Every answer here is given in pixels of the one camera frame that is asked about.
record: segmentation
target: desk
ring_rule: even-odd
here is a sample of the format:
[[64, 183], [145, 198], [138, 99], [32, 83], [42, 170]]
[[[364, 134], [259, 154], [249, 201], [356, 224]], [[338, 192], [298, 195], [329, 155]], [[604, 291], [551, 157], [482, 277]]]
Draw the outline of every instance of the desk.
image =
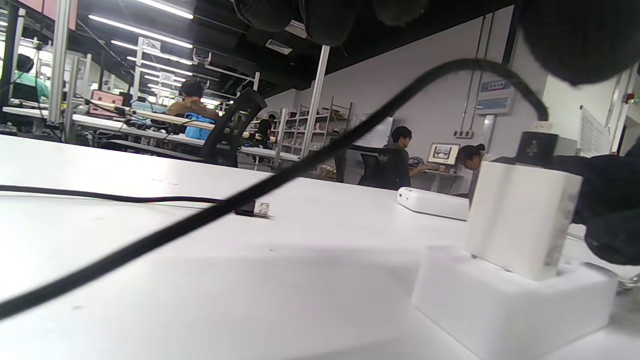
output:
[[[269, 175], [10, 136], [0, 136], [0, 152], [11, 154], [0, 158], [2, 184], [120, 195], [225, 198]], [[0, 196], [0, 299], [193, 213]], [[395, 197], [296, 179], [261, 199], [270, 219], [229, 215], [0, 322], [1, 358], [477, 360], [410, 302], [424, 247], [461, 245], [466, 224], [413, 213]], [[609, 328], [544, 360], [636, 360], [637, 295], [618, 299]]]
[[[24, 109], [24, 108], [3, 108], [4, 112], [13, 113], [17, 115], [25, 115], [31, 117], [40, 117], [40, 110], [38, 109]], [[42, 110], [42, 115], [47, 116], [48, 110]], [[119, 131], [123, 134], [144, 136], [147, 138], [165, 139], [170, 142], [187, 143], [195, 146], [203, 146], [204, 140], [188, 138], [185, 134], [169, 135], [158, 133], [157, 131], [139, 130], [133, 127], [123, 126], [121, 122], [100, 119], [97, 117], [91, 117], [87, 115], [74, 114], [74, 123], [80, 126], [92, 127], [95, 129], [103, 129], [108, 131]], [[260, 149], [254, 147], [242, 147], [240, 152], [247, 155], [262, 156], [263, 158], [274, 158], [275, 151], [269, 149]], [[299, 161], [300, 157], [294, 154], [286, 152], [280, 153], [280, 158], [288, 161]]]
[[457, 174], [450, 174], [448, 172], [442, 172], [442, 171], [435, 171], [435, 170], [423, 170], [421, 172], [422, 174], [431, 174], [431, 175], [435, 175], [436, 179], [433, 181], [433, 183], [431, 183], [431, 191], [432, 192], [438, 192], [438, 189], [440, 188], [440, 179], [443, 177], [452, 177], [453, 180], [455, 181], [458, 178]]

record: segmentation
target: blue bag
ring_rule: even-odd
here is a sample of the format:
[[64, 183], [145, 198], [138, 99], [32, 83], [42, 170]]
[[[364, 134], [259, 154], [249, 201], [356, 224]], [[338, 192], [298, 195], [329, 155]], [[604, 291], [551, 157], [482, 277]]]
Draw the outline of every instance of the blue bag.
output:
[[[194, 113], [186, 113], [184, 114], [184, 118], [192, 121], [206, 122], [207, 124], [216, 123], [214, 120], [211, 120], [209, 118], [206, 118]], [[187, 129], [184, 132], [184, 134], [191, 139], [206, 140], [209, 134], [211, 134], [211, 130], [200, 129], [199, 127], [187, 126]]]

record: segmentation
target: brown jacket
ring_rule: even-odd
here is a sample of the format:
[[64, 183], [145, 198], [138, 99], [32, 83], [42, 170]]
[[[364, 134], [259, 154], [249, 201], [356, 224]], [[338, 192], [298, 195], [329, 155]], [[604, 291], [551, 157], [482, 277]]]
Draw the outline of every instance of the brown jacket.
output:
[[211, 120], [220, 119], [218, 111], [209, 109], [205, 104], [200, 102], [200, 100], [185, 100], [174, 102], [173, 104], [171, 104], [171, 106], [169, 106], [169, 110], [167, 112], [171, 116], [182, 115], [185, 113], [194, 113]]

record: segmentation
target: fire alarm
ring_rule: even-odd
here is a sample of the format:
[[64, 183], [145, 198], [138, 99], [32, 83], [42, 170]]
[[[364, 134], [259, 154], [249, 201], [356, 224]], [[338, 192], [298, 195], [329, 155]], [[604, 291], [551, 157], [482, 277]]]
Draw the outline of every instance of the fire alarm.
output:
[[640, 97], [634, 93], [630, 93], [624, 96], [622, 103], [625, 105], [637, 104], [640, 101]]

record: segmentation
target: black ceiling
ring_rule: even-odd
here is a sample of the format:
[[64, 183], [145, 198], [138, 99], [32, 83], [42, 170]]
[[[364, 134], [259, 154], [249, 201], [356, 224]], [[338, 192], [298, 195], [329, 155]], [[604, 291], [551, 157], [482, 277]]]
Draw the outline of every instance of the black ceiling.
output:
[[[100, 54], [106, 46], [127, 64], [129, 69], [132, 69], [134, 63], [126, 60], [126, 57], [135, 57], [135, 51], [113, 45], [110, 41], [119, 40], [136, 45], [138, 35], [89, 19], [90, 14], [192, 43], [198, 54], [212, 53], [212, 66], [231, 72], [240, 72], [250, 77], [253, 77], [256, 71], [260, 71], [259, 92], [265, 97], [291, 88], [306, 89], [316, 76], [321, 50], [319, 45], [286, 31], [268, 33], [249, 27], [236, 16], [230, 0], [172, 0], [170, 2], [174, 6], [193, 12], [195, 16], [193, 20], [164, 12], [136, 0], [78, 1], [78, 21], [82, 24], [79, 23], [77, 31], [70, 35], [69, 49], [81, 53], [92, 53], [96, 62], [99, 62]], [[366, 1], [367, 5], [358, 16], [349, 38], [341, 47], [332, 49], [327, 73], [344, 69], [509, 6], [514, 2], [515, 0], [432, 0], [429, 8], [418, 19], [403, 28], [392, 28], [383, 25], [376, 18], [372, 7]], [[42, 23], [42, 21], [36, 18], [35, 23]], [[29, 33], [39, 33], [39, 30], [26, 29], [25, 32], [31, 35]], [[98, 43], [90, 33], [103, 40], [104, 45]], [[265, 47], [269, 39], [276, 40], [292, 48], [293, 51], [289, 55], [284, 55], [269, 49]], [[192, 57], [192, 49], [167, 42], [163, 42], [162, 47], [164, 53], [186, 59]], [[201, 68], [201, 65], [189, 66], [158, 57], [150, 59], [148, 54], [145, 55], [145, 60], [218, 79], [211, 81], [210, 89], [226, 94], [234, 94], [244, 81], [228, 74]], [[110, 72], [123, 80], [130, 81], [125, 77], [131, 71], [111, 55], [108, 56], [107, 67]], [[147, 88], [146, 79], [142, 84], [143, 88]]]

